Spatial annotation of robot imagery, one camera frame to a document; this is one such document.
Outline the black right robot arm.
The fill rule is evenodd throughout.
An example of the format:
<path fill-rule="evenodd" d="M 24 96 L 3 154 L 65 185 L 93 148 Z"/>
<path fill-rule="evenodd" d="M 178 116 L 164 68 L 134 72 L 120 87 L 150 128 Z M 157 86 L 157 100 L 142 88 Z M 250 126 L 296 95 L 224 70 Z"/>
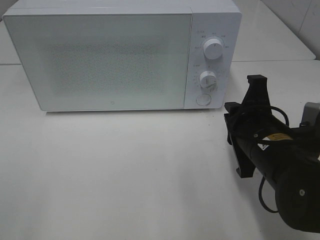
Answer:
<path fill-rule="evenodd" d="M 242 102 L 227 102 L 224 119 L 241 178 L 255 170 L 275 191 L 276 213 L 291 228 L 320 231 L 320 105 L 307 102 L 298 127 L 274 116 L 267 78 L 248 75 Z"/>

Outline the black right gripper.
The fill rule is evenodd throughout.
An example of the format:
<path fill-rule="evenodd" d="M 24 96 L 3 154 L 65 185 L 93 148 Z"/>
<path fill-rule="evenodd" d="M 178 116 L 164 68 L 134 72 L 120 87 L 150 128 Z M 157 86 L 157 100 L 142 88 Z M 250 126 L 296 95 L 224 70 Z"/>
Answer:
<path fill-rule="evenodd" d="M 232 145 L 240 178 L 252 178 L 256 166 L 251 160 L 287 160 L 288 116 L 271 106 L 267 78 L 248 75 L 248 90 L 242 103 L 227 102 L 224 114 L 228 142 Z"/>

